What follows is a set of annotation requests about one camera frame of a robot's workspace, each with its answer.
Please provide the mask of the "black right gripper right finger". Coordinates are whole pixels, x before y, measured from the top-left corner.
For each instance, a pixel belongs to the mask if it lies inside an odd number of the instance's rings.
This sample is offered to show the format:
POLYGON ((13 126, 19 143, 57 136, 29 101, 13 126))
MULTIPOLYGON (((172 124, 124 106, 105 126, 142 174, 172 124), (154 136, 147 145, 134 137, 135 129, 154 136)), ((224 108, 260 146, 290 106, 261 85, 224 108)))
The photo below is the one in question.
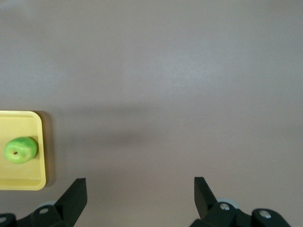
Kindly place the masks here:
POLYGON ((226 201, 218 201, 205 178, 194 178, 194 199, 200 216, 192 227, 290 227, 276 211, 259 208, 250 215, 226 201))

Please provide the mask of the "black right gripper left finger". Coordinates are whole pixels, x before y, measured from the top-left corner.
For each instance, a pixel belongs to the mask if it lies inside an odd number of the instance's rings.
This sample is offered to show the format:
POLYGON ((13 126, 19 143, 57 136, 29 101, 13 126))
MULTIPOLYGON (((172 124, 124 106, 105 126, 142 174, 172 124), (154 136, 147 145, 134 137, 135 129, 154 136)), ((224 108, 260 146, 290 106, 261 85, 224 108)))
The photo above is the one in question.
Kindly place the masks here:
POLYGON ((87 205, 85 178, 77 178, 53 204, 44 205, 17 220, 13 213, 2 213, 2 227, 73 227, 87 205))

